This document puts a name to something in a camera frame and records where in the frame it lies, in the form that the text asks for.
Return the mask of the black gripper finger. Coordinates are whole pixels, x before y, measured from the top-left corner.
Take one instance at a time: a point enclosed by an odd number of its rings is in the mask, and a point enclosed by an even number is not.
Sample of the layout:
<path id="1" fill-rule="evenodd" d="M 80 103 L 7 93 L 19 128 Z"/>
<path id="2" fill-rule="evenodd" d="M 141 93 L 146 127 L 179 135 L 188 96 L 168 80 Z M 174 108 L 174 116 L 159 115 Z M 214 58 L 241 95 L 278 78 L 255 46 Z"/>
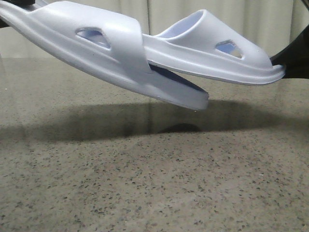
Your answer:
<path id="1" fill-rule="evenodd" d="M 283 50 L 270 58 L 273 65 L 283 65 L 283 79 L 309 78 L 309 26 Z"/>
<path id="2" fill-rule="evenodd" d="M 19 7 L 27 7 L 35 4 L 35 0 L 4 0 Z M 0 20 L 0 28 L 9 27 L 2 19 Z"/>

